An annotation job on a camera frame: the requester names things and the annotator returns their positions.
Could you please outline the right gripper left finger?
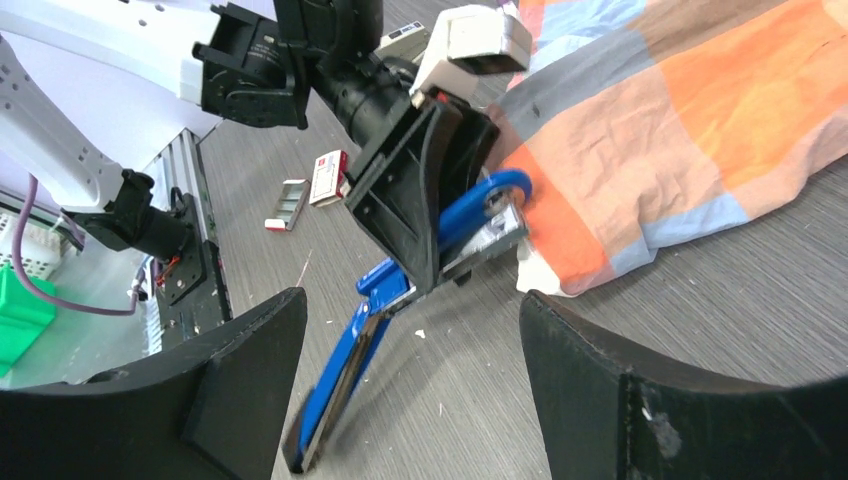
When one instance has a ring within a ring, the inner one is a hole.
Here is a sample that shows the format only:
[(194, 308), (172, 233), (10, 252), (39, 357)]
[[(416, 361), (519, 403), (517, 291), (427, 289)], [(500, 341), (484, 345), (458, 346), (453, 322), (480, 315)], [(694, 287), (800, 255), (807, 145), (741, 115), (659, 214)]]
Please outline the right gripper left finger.
[(5, 479), (267, 479), (307, 325), (286, 289), (170, 350), (1, 394)]

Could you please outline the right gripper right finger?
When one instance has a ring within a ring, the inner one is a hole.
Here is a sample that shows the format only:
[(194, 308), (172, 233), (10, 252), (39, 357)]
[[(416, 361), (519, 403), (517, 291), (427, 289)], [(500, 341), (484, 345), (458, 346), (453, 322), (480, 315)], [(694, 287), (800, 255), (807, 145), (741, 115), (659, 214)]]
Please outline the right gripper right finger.
[(847, 380), (779, 387), (638, 344), (528, 292), (520, 337), (555, 479), (843, 479)]

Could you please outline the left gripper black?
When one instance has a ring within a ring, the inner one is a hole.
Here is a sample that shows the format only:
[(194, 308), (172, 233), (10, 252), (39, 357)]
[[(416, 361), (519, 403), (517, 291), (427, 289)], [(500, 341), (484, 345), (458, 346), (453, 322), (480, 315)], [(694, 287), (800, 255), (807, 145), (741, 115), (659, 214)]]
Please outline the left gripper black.
[(345, 204), (360, 228), (420, 291), (440, 266), (439, 214), (477, 181), (499, 135), (467, 102), (409, 102), (419, 66), (396, 56), (311, 68), (311, 84), (348, 137), (363, 147)]

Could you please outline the blue stapler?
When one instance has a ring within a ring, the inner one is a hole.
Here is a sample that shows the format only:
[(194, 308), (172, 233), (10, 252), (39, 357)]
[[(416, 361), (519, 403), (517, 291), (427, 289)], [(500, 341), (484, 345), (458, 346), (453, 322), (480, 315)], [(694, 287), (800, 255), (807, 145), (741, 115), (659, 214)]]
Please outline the blue stapler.
[[(495, 172), (441, 215), (437, 250), (443, 254), (436, 283), (463, 283), (479, 265), (503, 254), (527, 235), (518, 208), (533, 191), (518, 169)], [(282, 452), (289, 471), (309, 471), (323, 453), (392, 318), (427, 295), (396, 262), (385, 259), (357, 283), (360, 305), (340, 336), (323, 372), (290, 425)]]

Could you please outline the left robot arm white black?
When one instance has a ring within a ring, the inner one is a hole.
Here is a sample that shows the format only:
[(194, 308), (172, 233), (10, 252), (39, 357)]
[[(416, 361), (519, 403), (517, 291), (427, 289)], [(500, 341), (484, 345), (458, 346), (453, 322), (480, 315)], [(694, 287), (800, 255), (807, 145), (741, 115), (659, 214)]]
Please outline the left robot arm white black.
[[(361, 149), (347, 206), (419, 291), (470, 211), (454, 207), (496, 137), (471, 107), (477, 79), (526, 64), (522, 24), (467, 5), (442, 11), (410, 76), (377, 51), (379, 1), (278, 1), (267, 18), (228, 3), (5, 1), (1, 28), (116, 67), (204, 112), (255, 128), (305, 129), (312, 95)], [(152, 180), (111, 160), (1, 50), (1, 135), (77, 224), (114, 250), (184, 258), (192, 226), (153, 207)]]

